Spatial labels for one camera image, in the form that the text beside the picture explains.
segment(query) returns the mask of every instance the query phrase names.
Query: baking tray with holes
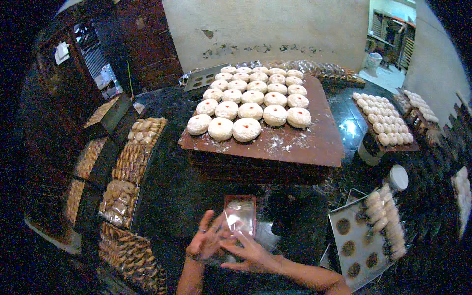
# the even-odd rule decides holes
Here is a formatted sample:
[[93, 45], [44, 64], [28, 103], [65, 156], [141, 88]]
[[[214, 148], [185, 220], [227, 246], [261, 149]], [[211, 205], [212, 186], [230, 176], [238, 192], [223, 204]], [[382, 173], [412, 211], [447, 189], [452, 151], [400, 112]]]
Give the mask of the baking tray with holes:
[[187, 79], [187, 84], [185, 85], [184, 91], [188, 92], [193, 89], [210, 85], [215, 80], [215, 75], [219, 73], [221, 68], [227, 66], [228, 64], [224, 64], [191, 73]]
[[328, 214], [341, 271], [352, 292], [374, 280], [393, 264], [383, 252], [385, 239], [378, 233], [368, 235], [371, 227], [364, 219], [356, 218], [365, 198]]

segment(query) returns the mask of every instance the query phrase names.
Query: wooden board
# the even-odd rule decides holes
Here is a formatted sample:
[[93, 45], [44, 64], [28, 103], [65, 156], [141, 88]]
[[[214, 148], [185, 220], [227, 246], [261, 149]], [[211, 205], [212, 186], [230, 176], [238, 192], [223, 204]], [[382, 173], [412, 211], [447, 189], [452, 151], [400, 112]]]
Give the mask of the wooden board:
[[179, 144], [191, 151], [340, 167], [344, 148], [323, 87], [311, 76], [306, 78], [304, 86], [312, 115], [312, 125], [308, 128], [292, 128], [289, 124], [270, 127], [261, 120], [261, 134], [249, 143], [240, 143], [234, 138], [220, 142], [213, 140], [208, 133], [192, 136], [184, 130]]

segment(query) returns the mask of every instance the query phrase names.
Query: dough ball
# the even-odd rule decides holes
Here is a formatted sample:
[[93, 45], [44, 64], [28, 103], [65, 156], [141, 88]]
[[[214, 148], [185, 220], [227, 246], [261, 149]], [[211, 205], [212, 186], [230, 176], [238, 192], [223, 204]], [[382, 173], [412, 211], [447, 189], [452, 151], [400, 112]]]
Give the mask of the dough ball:
[[301, 94], [306, 96], [306, 89], [301, 85], [290, 85], [288, 87], [288, 94]]
[[235, 67], [222, 67], [221, 70], [219, 70], [221, 73], [230, 73], [234, 74], [236, 73], [236, 68]]
[[269, 70], [269, 73], [268, 73], [269, 76], [272, 76], [275, 74], [281, 74], [281, 75], [287, 76], [287, 72], [278, 67], [273, 67]]
[[309, 101], [306, 97], [301, 94], [291, 94], [287, 98], [287, 104], [291, 108], [304, 108], [308, 107]]
[[241, 91], [237, 89], [228, 89], [223, 92], [223, 96], [221, 98], [223, 101], [234, 101], [235, 103], [240, 103], [241, 95]]
[[239, 108], [234, 101], [223, 101], [215, 108], [215, 115], [220, 118], [233, 120], [237, 116]]
[[267, 84], [265, 84], [263, 81], [252, 81], [247, 85], [246, 90], [247, 91], [257, 90], [257, 91], [260, 91], [262, 93], [266, 93], [267, 92]]
[[269, 77], [262, 73], [262, 72], [259, 72], [259, 73], [252, 73], [249, 75], [249, 81], [263, 81], [265, 83], [267, 83], [267, 80], [269, 79]]
[[389, 133], [392, 132], [391, 124], [383, 123], [383, 124], [382, 124], [382, 127], [384, 127], [384, 132], [385, 132], [386, 134], [389, 134]]
[[208, 134], [216, 140], [227, 140], [233, 135], [233, 122], [225, 118], [214, 118], [208, 125]]
[[246, 91], [247, 83], [242, 80], [235, 80], [228, 83], [228, 89], [237, 89], [243, 93]]
[[270, 126], [282, 126], [287, 121], [287, 111], [282, 106], [272, 105], [265, 108], [262, 117]]
[[267, 86], [267, 92], [278, 92], [285, 95], [287, 94], [287, 86], [279, 83], [269, 84]]
[[303, 85], [303, 81], [300, 78], [297, 77], [287, 77], [285, 80], [285, 85], [290, 86], [290, 85]]
[[374, 131], [377, 134], [384, 132], [383, 125], [381, 123], [375, 123], [372, 125], [372, 127], [374, 128]]
[[390, 140], [390, 145], [396, 145], [396, 136], [394, 133], [387, 134], [388, 139]]
[[285, 85], [285, 76], [282, 74], [275, 74], [269, 77], [269, 84], [278, 83]]
[[220, 101], [223, 96], [223, 92], [218, 88], [210, 88], [205, 93], [203, 93], [203, 99], [214, 99]]
[[385, 123], [385, 117], [382, 115], [377, 115], [377, 119], [379, 120], [379, 123], [383, 124]]
[[261, 125], [253, 118], [239, 119], [233, 124], [233, 137], [237, 141], [248, 142], [258, 137], [260, 133]]
[[208, 124], [211, 122], [211, 117], [207, 114], [200, 114], [190, 118], [187, 123], [187, 131], [191, 135], [200, 135], [208, 130]]
[[253, 69], [250, 67], [239, 67], [236, 69], [236, 72], [238, 73], [246, 73], [246, 74], [251, 74], [253, 72]]
[[260, 120], [262, 118], [262, 108], [254, 102], [245, 103], [239, 107], [238, 115], [240, 118]]
[[359, 98], [357, 100], [357, 105], [361, 108], [368, 106], [367, 102], [363, 98]]
[[213, 116], [215, 114], [215, 108], [218, 106], [218, 102], [214, 99], [207, 99], [201, 101], [197, 105], [197, 114], [207, 114], [208, 116]]
[[225, 91], [228, 89], [228, 82], [226, 80], [215, 80], [211, 83], [210, 88], [220, 89], [221, 91]]
[[370, 122], [371, 124], [375, 124], [375, 123], [378, 123], [378, 122], [379, 122], [379, 119], [378, 119], [377, 116], [374, 115], [374, 114], [369, 114], [369, 115], [367, 115], [367, 119], [369, 120], [369, 122]]
[[287, 105], [287, 97], [278, 92], [269, 92], [264, 96], [264, 104], [266, 107], [274, 104], [284, 107]]
[[215, 75], [215, 80], [231, 81], [233, 80], [233, 75], [230, 73], [218, 73]]
[[233, 75], [233, 80], [242, 80], [246, 83], [249, 82], [249, 75], [246, 73], [236, 73]]
[[353, 99], [354, 99], [355, 101], [358, 101], [358, 100], [361, 99], [361, 98], [362, 98], [362, 96], [361, 96], [359, 93], [357, 93], [357, 92], [354, 92], [354, 93], [353, 93]]
[[255, 67], [253, 68], [253, 73], [264, 73], [267, 75], [269, 73], [269, 69], [266, 67]]
[[291, 108], [287, 111], [287, 122], [295, 128], [305, 128], [312, 123], [312, 115], [304, 108]]
[[297, 77], [299, 79], [303, 79], [303, 73], [299, 70], [288, 70], [287, 77]]
[[390, 139], [387, 134], [385, 133], [380, 133], [379, 136], [377, 136], [379, 142], [381, 145], [389, 145], [390, 144]]
[[243, 103], [255, 102], [258, 105], [261, 105], [264, 102], [264, 94], [260, 91], [249, 90], [243, 93], [241, 101]]

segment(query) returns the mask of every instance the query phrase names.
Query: hand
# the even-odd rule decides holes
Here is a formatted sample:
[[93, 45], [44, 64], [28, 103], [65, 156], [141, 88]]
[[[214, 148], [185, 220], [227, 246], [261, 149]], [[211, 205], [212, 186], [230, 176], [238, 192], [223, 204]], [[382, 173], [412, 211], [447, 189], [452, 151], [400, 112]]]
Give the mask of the hand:
[[235, 236], [243, 244], [244, 248], [238, 247], [228, 240], [221, 241], [220, 245], [246, 260], [242, 263], [225, 262], [220, 267], [257, 273], [280, 273], [282, 260], [284, 259], [282, 256], [270, 254], [260, 244], [255, 242], [249, 234], [236, 231]]

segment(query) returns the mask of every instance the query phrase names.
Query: person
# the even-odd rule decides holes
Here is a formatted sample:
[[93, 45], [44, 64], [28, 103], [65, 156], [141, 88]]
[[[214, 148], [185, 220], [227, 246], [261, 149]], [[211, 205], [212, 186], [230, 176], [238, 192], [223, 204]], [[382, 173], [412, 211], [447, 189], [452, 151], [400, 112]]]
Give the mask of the person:
[[[333, 271], [296, 263], [280, 255], [272, 255], [247, 233], [241, 231], [228, 233], [227, 230], [222, 230], [224, 214], [218, 216], [210, 226], [214, 214], [212, 210], [206, 211], [200, 221], [197, 234], [186, 248], [184, 269], [177, 286], [177, 295], [201, 294], [205, 268], [201, 260], [206, 260], [214, 253], [222, 252], [223, 249], [244, 259], [244, 262], [225, 262], [220, 265], [223, 269], [256, 274], [277, 274], [290, 278], [309, 289], [323, 291], [327, 295], [351, 293], [344, 278]], [[229, 238], [231, 234], [244, 247], [236, 245], [236, 239]]]

